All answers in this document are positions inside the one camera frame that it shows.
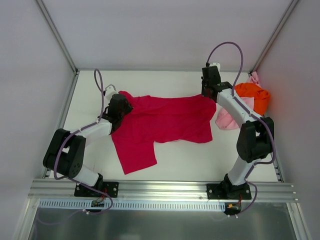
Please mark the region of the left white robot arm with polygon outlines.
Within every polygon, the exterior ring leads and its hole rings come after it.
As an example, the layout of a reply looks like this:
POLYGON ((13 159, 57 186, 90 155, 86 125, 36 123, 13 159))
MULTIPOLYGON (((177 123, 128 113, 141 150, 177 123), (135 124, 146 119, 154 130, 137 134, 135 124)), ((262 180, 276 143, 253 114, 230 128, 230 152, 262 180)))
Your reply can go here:
POLYGON ((124 117, 133 110, 127 98, 113 94, 98 119, 74 132, 59 128, 55 131, 43 158, 43 166, 55 174, 85 186, 93 197, 103 191, 103 176, 84 166, 85 148, 94 141, 113 134, 124 117))

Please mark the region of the magenta t shirt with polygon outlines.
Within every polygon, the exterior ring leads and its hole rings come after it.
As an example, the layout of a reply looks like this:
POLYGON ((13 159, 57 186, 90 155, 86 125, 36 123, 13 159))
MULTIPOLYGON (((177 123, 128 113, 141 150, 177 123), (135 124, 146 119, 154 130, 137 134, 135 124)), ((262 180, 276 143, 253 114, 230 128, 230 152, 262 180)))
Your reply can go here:
POLYGON ((124 174, 157 164, 154 143, 212 141, 210 121, 217 110, 212 99, 201 94, 176 98, 121 94, 133 109, 111 138, 124 174))

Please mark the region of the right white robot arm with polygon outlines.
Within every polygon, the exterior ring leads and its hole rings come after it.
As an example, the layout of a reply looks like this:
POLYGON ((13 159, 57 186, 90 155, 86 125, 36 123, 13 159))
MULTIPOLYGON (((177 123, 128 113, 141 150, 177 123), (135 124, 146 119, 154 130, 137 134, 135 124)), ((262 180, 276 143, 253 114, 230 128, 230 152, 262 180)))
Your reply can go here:
POLYGON ((206 185, 210 200, 251 199, 247 179, 254 167, 273 152, 274 122, 257 114, 237 95, 232 85, 221 81, 216 63, 202 68, 201 93, 224 108, 240 128, 236 143, 237 160, 219 184, 206 185))

